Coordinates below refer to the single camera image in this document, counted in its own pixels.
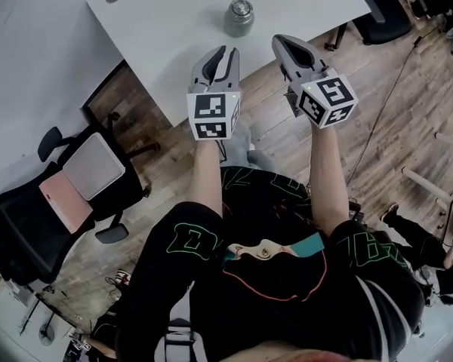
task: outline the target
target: floor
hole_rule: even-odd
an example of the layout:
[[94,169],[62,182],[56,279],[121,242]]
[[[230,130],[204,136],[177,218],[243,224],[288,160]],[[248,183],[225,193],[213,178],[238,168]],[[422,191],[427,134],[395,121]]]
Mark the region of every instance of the floor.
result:
[[[426,35],[409,57],[348,188],[350,196],[362,205],[369,226],[387,229],[378,217],[390,202],[397,201],[402,214],[436,232],[441,218],[434,197],[405,178],[401,169],[410,167],[447,192],[453,191],[453,148],[434,139],[438,130],[453,136],[453,56],[450,43],[438,30],[431,31],[431,23],[414,23],[416,28],[406,37],[381,46],[364,46],[352,25],[339,51],[323,50],[333,33],[312,43],[329,65],[348,76],[360,99],[350,120],[337,127],[344,174],[350,178],[414,40]],[[310,123],[305,116],[292,115],[278,66],[271,63],[247,77],[242,89],[241,120],[251,128],[257,149],[286,173],[307,183]],[[153,192],[125,212],[122,221],[130,236],[104,245],[93,234],[84,235],[54,283],[55,294],[45,293],[49,303],[84,331],[91,329],[112,302],[113,287],[104,278],[113,276],[118,268],[132,272],[150,229],[185,198],[195,148],[187,121],[171,128],[127,66],[90,106],[100,120],[111,111],[121,115],[115,134],[126,151],[153,140],[161,143],[162,151],[134,159],[141,181],[151,183]]]

